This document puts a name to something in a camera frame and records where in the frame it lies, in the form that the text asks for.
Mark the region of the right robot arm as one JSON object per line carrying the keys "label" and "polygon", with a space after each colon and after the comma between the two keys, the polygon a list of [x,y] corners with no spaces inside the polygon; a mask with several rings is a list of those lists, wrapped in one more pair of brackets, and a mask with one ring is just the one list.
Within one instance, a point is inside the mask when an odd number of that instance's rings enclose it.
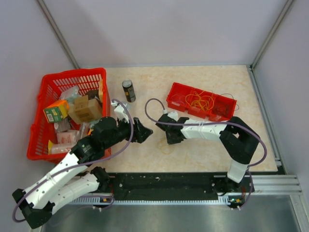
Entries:
{"label": "right robot arm", "polygon": [[156,122],[166,134],[169,145],[188,139],[205,139],[220,142],[232,159],[226,177],[215,181],[215,193],[237,191],[243,185],[243,178],[251,159],[260,143],[260,137],[239,117],[228,121],[197,121],[188,117],[175,120],[170,114],[163,114]]}

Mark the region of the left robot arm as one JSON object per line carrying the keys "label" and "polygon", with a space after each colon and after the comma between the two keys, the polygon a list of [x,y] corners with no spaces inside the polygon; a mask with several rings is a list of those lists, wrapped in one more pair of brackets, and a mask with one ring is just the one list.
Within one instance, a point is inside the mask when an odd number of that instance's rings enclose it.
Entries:
{"label": "left robot arm", "polygon": [[95,161],[103,160],[110,147],[123,140],[141,144],[152,134],[153,131],[143,126],[137,117],[128,121],[103,117],[94,125],[91,134],[79,140],[50,172],[32,186],[13,192],[14,211],[20,209],[23,220],[36,229],[76,198],[96,190],[106,191],[110,183],[102,168],[95,168],[74,183],[68,182]]}

